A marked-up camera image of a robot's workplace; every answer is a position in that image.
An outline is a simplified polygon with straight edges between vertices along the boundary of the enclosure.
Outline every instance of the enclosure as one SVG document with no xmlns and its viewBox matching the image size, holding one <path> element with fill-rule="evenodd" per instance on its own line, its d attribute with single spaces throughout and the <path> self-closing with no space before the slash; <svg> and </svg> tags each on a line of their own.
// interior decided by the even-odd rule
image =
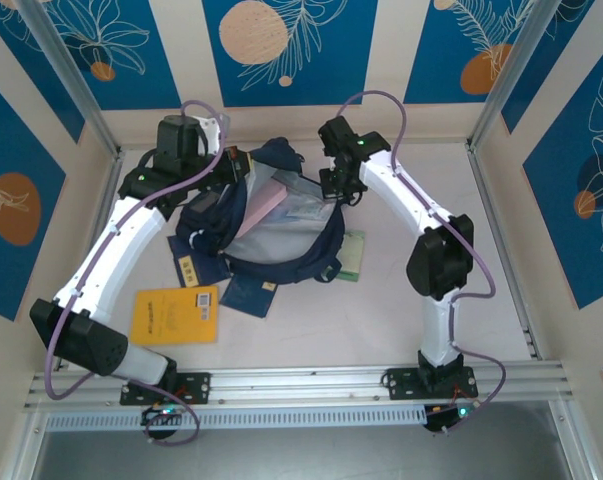
<svg viewBox="0 0 603 480">
<path fill-rule="evenodd" d="M 373 189 L 344 210 L 365 232 L 358 281 L 280 285 L 266 318 L 220 306 L 214 342 L 154 348 L 211 374 L 194 443 L 147 444 L 123 380 L 46 395 L 30 308 L 75 274 L 166 115 L 202 100 L 229 116 L 230 145 L 286 137 L 318 179 L 318 129 L 364 90 L 405 106 L 399 162 L 474 223 L 496 295 L 460 301 L 456 341 L 507 371 L 484 411 L 436 435 L 422 424 L 442 399 L 390 399 L 382 376 L 416 363 L 424 304 L 406 278 L 416 238 Z M 344 116 L 400 132 L 381 95 Z M 177 221 L 116 299 L 124 335 L 138 291 L 180 286 Z M 467 290 L 486 288 L 475 266 Z M 499 368 L 466 361 L 485 402 Z M 58 390 L 85 373 L 56 366 Z M 603 0 L 0 0 L 0 478 L 69 469 L 603 479 Z"/>
</svg>

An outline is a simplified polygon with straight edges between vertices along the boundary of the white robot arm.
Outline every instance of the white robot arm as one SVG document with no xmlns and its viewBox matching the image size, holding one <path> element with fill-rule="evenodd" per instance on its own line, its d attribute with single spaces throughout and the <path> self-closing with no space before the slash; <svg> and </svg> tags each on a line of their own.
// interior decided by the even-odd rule
<svg viewBox="0 0 603 480">
<path fill-rule="evenodd" d="M 359 137 L 343 117 L 327 122 L 319 135 L 325 154 L 334 157 L 335 167 L 320 171 L 326 198 L 352 200 L 369 188 L 376 191 L 403 219 L 417 237 L 417 246 L 408 263 L 408 277 L 425 298 L 424 337 L 419 355 L 419 376 L 434 395 L 437 383 L 447 383 L 463 368 L 452 348 L 448 312 L 452 297 L 465 285 L 472 268 L 471 257 L 450 236 L 438 218 L 449 221 L 472 242 L 472 222 L 465 216 L 452 217 L 432 200 L 400 166 L 391 162 L 389 144 L 377 133 Z M 117 236 L 92 265 L 92 272 L 76 299 L 55 354 L 98 375 L 117 375 L 168 392 L 176 388 L 176 363 L 162 355 L 130 344 L 127 336 L 109 327 L 114 302 L 121 287 L 187 191 L 179 190 L 136 211 L 120 231 L 116 224 L 141 199 L 191 178 L 209 163 L 219 149 L 219 128 L 207 119 L 168 116 L 159 124 L 157 148 L 148 152 L 139 166 L 126 175 L 119 190 L 110 221 L 77 273 L 57 293 L 52 302 L 37 300 L 30 311 L 32 321 L 46 346 L 64 307 L 77 294 L 77 280 L 92 263 L 104 238 L 115 229 Z M 235 147 L 226 149 L 218 166 L 189 189 L 236 182 L 249 171 L 247 154 Z M 154 157 L 152 167 L 147 166 Z M 418 199 L 397 175 L 410 182 Z"/>
<path fill-rule="evenodd" d="M 144 155 L 124 178 L 108 224 L 79 270 L 52 302 L 39 299 L 30 310 L 48 346 L 63 309 L 77 297 L 59 337 L 57 356 L 101 376 L 116 375 L 171 390 L 176 363 L 130 343 L 126 335 L 110 328 L 114 304 L 145 247 L 188 191 L 236 183 L 249 172 L 248 155 L 236 147 L 225 149 L 217 166 L 199 182 L 138 209 L 120 230 L 117 224 L 142 199 L 202 171 L 219 151 L 219 134 L 219 125 L 211 119 L 171 115 L 159 124 L 157 148 Z M 116 235 L 95 262 L 97 251 L 112 232 Z M 78 292 L 77 283 L 88 268 L 88 280 Z"/>
<path fill-rule="evenodd" d="M 395 171 L 390 162 L 390 155 L 389 151 L 382 150 L 371 155 L 367 162 L 361 163 L 359 178 L 363 184 L 375 191 L 390 206 L 415 237 L 420 237 L 428 229 L 436 230 L 441 227 L 431 212 L 438 213 L 445 220 L 451 217 L 450 212 L 432 200 L 401 165 L 398 165 Z M 397 175 L 403 175 L 421 196 L 428 200 L 430 211 L 405 188 Z M 458 352 L 450 344 L 448 332 L 450 302 L 456 293 L 458 288 L 447 292 L 441 300 L 435 300 L 431 296 L 424 297 L 421 354 L 435 367 L 447 365 L 458 356 Z"/>
</svg>

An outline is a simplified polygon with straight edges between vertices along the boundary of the yellow notebook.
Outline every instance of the yellow notebook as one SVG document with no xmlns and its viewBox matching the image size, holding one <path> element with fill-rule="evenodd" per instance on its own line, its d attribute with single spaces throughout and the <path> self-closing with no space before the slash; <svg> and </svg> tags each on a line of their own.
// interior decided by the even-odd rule
<svg viewBox="0 0 603 480">
<path fill-rule="evenodd" d="M 130 340 L 137 345 L 214 342 L 218 303 L 215 285 L 138 292 Z"/>
</svg>

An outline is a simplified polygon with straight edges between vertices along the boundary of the barcode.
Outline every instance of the barcode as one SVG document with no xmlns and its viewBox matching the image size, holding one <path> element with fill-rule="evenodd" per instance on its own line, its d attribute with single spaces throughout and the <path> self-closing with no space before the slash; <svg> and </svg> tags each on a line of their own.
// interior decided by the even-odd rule
<svg viewBox="0 0 603 480">
<path fill-rule="evenodd" d="M 210 306 L 210 294 L 199 293 L 197 295 L 197 307 L 209 307 Z"/>
</svg>

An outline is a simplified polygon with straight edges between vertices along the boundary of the pink book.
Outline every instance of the pink book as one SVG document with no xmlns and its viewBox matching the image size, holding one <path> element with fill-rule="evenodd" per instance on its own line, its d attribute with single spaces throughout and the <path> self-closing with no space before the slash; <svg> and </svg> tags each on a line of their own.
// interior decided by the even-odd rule
<svg viewBox="0 0 603 480">
<path fill-rule="evenodd" d="M 250 199 L 245 211 L 243 223 L 235 238 L 245 235 L 263 217 L 280 204 L 288 196 L 285 185 L 270 178 L 261 189 Z"/>
</svg>

